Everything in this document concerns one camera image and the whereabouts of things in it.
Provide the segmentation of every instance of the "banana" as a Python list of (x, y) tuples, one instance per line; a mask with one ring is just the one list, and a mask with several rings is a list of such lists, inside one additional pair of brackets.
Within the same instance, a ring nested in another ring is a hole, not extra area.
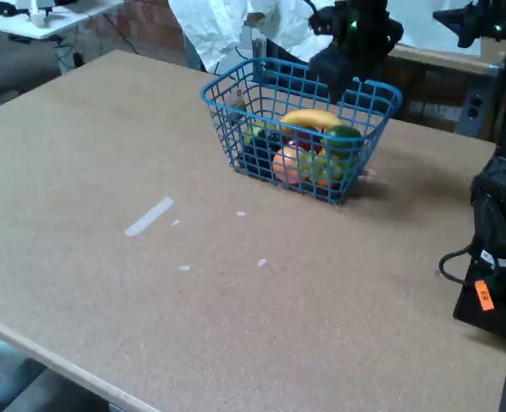
[[(281, 123), (293, 124), (300, 127), (315, 127), (317, 129), (330, 129), (342, 124), (338, 116), (325, 110), (302, 109), (287, 113), (281, 118)], [(292, 129), (282, 126), (283, 133), (292, 133)]]

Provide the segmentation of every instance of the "floor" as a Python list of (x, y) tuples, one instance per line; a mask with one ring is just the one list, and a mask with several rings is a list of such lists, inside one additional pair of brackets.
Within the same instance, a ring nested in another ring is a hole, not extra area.
[[(11, 90), (25, 93), (59, 76), (53, 42), (33, 41), (23, 45), (10, 41), (8, 37), (7, 34), (0, 33), (0, 94)], [(131, 52), (131, 48), (116, 33), (98, 35), (93, 29), (81, 29), (77, 36), (75, 32), (70, 33), (68, 39), (76, 43), (76, 50), (84, 56), (85, 62), (115, 49)], [(183, 51), (136, 41), (131, 43), (143, 56), (186, 65), (186, 54)]]

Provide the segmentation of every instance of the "orange tag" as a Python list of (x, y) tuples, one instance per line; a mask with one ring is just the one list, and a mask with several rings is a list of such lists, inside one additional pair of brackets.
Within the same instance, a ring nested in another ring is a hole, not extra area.
[(491, 300), (490, 290), (487, 288), (485, 281), (476, 281), (474, 283), (476, 292), (478, 293), (479, 303), (482, 305), (484, 311), (490, 311), (495, 309), (493, 306), (493, 300)]

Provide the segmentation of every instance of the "paper scrap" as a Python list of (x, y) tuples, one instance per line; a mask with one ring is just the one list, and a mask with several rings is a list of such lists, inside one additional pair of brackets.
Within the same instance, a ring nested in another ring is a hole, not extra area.
[(169, 210), (174, 204), (174, 200), (170, 197), (165, 197), (158, 204), (156, 204), (153, 208), (151, 208), (148, 213), (138, 219), (132, 226), (125, 230), (125, 234), (127, 236), (136, 236), (137, 234), (143, 232), (143, 230), (148, 227), (151, 223), (153, 223), (157, 218), (159, 218), (163, 213)]

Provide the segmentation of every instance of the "brick wall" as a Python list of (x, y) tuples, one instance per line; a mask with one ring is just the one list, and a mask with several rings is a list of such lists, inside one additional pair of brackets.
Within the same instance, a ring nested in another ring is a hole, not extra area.
[(125, 0), (114, 22), (130, 40), (174, 50), (184, 49), (182, 30), (168, 6), (168, 0)]

